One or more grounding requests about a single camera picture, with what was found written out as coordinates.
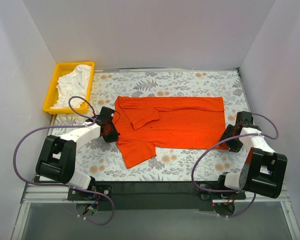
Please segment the orange t shirt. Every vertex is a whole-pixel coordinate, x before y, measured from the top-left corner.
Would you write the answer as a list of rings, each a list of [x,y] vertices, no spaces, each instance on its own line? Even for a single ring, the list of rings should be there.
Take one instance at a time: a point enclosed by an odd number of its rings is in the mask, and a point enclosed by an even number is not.
[[[119,96],[115,111],[117,147],[128,169],[155,157],[157,147],[209,149],[226,129],[221,96]]]

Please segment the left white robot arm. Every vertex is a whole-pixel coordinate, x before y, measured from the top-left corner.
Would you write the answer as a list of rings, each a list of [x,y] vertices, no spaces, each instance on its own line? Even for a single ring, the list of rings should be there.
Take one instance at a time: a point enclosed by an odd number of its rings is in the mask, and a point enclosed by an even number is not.
[[[36,164],[36,174],[79,188],[79,194],[85,200],[93,199],[97,193],[92,184],[95,180],[76,169],[76,154],[83,146],[100,137],[106,143],[118,141],[120,133],[113,123],[114,115],[115,110],[102,107],[97,116],[85,122],[84,127],[60,136],[47,136]]]

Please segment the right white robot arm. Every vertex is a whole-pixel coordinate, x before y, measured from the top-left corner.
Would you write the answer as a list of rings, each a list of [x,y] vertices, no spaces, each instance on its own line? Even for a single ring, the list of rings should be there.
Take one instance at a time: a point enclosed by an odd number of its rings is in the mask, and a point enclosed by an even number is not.
[[[253,114],[239,111],[235,124],[228,124],[220,141],[230,152],[238,153],[244,147],[248,155],[238,173],[224,172],[218,178],[217,195],[227,199],[235,191],[248,191],[276,199],[282,190],[288,159],[275,152],[262,136],[262,130],[254,125]]]

